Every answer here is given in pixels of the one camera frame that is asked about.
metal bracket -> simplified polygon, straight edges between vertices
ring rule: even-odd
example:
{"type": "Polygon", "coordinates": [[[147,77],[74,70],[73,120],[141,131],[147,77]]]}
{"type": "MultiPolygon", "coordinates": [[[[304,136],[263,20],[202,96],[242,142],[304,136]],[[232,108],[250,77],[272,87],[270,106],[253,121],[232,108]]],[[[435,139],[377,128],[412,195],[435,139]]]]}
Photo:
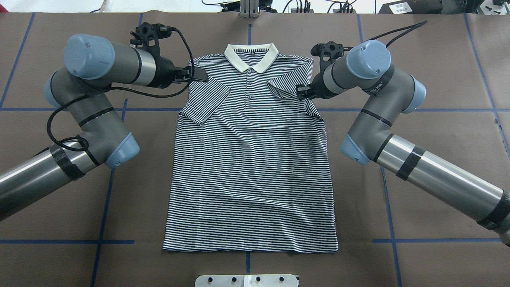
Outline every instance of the metal bracket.
{"type": "Polygon", "coordinates": [[[299,287],[299,276],[291,274],[200,275],[195,287],[299,287]]]}
{"type": "Polygon", "coordinates": [[[258,18],[259,0],[241,0],[241,10],[239,11],[241,18],[258,18]]]}

black band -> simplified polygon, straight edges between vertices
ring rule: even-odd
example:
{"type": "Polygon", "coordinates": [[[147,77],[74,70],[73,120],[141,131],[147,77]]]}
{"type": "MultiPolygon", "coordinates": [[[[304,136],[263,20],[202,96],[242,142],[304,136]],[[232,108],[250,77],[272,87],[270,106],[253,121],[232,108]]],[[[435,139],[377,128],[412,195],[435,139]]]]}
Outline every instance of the black band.
{"type": "Polygon", "coordinates": [[[82,171],[80,171],[76,164],[71,162],[63,148],[58,145],[51,145],[49,151],[52,153],[52,157],[59,165],[60,169],[62,169],[65,175],[71,180],[78,180],[85,175],[82,171]]]}
{"type": "Polygon", "coordinates": [[[371,111],[369,111],[369,110],[362,109],[362,110],[361,110],[361,112],[362,112],[362,113],[365,113],[365,114],[367,114],[367,115],[370,115],[370,116],[372,116],[372,117],[374,117],[374,118],[376,118],[376,119],[378,119],[379,121],[381,121],[381,122],[383,122],[383,123],[387,124],[387,125],[388,125],[388,126],[390,126],[390,127],[393,125],[393,123],[391,123],[389,120],[387,120],[387,119],[383,118],[382,116],[380,116],[380,115],[378,115],[378,114],[376,114],[376,113],[373,113],[373,112],[371,112],[371,111]]]}
{"type": "Polygon", "coordinates": [[[501,227],[499,224],[508,216],[510,213],[510,194],[503,190],[503,195],[499,200],[496,207],[491,211],[491,213],[484,219],[477,221],[476,223],[485,227],[488,230],[494,230],[496,228],[501,227]]]}
{"type": "Polygon", "coordinates": [[[78,123],[78,125],[79,125],[80,127],[82,127],[84,124],[86,124],[86,123],[90,122],[91,120],[93,120],[93,119],[95,119],[95,118],[97,118],[97,117],[100,117],[100,116],[104,115],[104,114],[105,114],[105,113],[107,113],[107,112],[111,112],[111,111],[114,111],[114,110],[115,110],[115,109],[114,109],[113,107],[106,108],[106,109],[104,109],[104,110],[102,110],[102,111],[99,111],[99,112],[97,112],[97,113],[95,113],[95,114],[91,115],[90,117],[88,117],[88,118],[84,119],[83,121],[79,122],[79,123],[78,123]]]}
{"type": "Polygon", "coordinates": [[[409,154],[409,156],[407,156],[404,164],[400,167],[400,169],[397,171],[395,175],[403,180],[407,180],[409,174],[411,174],[411,172],[416,167],[418,161],[420,161],[424,153],[425,149],[422,148],[421,146],[416,145],[413,148],[413,151],[411,151],[411,153],[409,154]]]}
{"type": "Polygon", "coordinates": [[[333,64],[333,66],[331,66],[331,70],[330,70],[330,71],[331,71],[331,78],[333,79],[333,82],[335,82],[335,85],[337,85],[339,88],[344,89],[344,90],[348,90],[348,89],[346,89],[346,88],[342,87],[342,86],[341,86],[341,85],[337,82],[337,80],[335,80],[335,76],[333,76],[333,68],[335,67],[335,64],[333,64]]]}
{"type": "Polygon", "coordinates": [[[395,66],[393,64],[390,65],[386,73],[384,73],[375,84],[373,84],[370,88],[364,89],[363,91],[369,95],[376,96],[376,93],[384,89],[386,85],[390,82],[393,74],[395,73],[395,66]]]}
{"type": "Polygon", "coordinates": [[[393,136],[394,134],[390,134],[386,139],[385,141],[382,143],[381,147],[379,148],[379,150],[377,151],[377,153],[375,154],[374,156],[374,162],[377,162],[377,159],[379,158],[379,156],[381,155],[381,153],[383,152],[383,149],[386,147],[386,145],[388,144],[388,142],[390,141],[391,137],[393,136]]]}
{"type": "Polygon", "coordinates": [[[142,72],[142,58],[140,57],[140,53],[135,48],[132,48],[132,49],[135,50],[136,55],[138,56],[138,72],[136,72],[135,79],[132,80],[131,82],[129,82],[128,84],[133,84],[136,80],[138,80],[138,77],[140,76],[140,73],[142,72]]]}
{"type": "MultiPolygon", "coordinates": [[[[82,138],[79,134],[76,135],[76,138],[82,138]]],[[[85,153],[89,156],[90,160],[92,160],[92,162],[96,165],[96,166],[100,166],[101,164],[97,161],[97,159],[94,157],[94,155],[90,152],[89,149],[86,149],[85,150],[85,153]]]]}

white collar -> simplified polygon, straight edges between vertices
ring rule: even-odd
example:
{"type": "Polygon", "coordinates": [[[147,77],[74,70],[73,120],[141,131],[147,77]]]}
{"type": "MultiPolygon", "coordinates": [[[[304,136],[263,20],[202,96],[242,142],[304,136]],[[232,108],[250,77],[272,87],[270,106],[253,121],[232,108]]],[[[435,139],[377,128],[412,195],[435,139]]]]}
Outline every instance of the white collar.
{"type": "Polygon", "coordinates": [[[253,68],[258,73],[265,72],[269,66],[274,62],[274,60],[278,57],[278,49],[274,44],[264,44],[264,45],[227,45],[225,50],[225,57],[227,60],[234,66],[239,72],[244,72],[249,68],[253,68]],[[248,66],[239,56],[236,54],[234,49],[245,49],[245,50],[256,50],[256,49],[269,49],[266,55],[260,60],[258,64],[253,67],[248,66]]]}

white label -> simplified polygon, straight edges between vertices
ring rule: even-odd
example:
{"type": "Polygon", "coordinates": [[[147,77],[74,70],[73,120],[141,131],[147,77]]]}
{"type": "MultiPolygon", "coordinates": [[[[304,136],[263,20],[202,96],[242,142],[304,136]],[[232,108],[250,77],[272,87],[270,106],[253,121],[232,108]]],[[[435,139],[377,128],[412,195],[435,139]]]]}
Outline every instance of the white label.
{"type": "Polygon", "coordinates": [[[407,2],[390,5],[390,9],[393,14],[403,14],[413,11],[407,2]]]}

striped shirt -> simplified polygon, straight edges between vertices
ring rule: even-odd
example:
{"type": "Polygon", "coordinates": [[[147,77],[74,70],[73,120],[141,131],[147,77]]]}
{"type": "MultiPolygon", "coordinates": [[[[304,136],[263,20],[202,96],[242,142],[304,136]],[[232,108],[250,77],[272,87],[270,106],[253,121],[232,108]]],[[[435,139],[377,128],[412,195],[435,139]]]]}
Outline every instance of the striped shirt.
{"type": "Polygon", "coordinates": [[[324,120],[295,85],[312,59],[273,44],[195,59],[179,114],[163,249],[336,252],[324,120]]]}

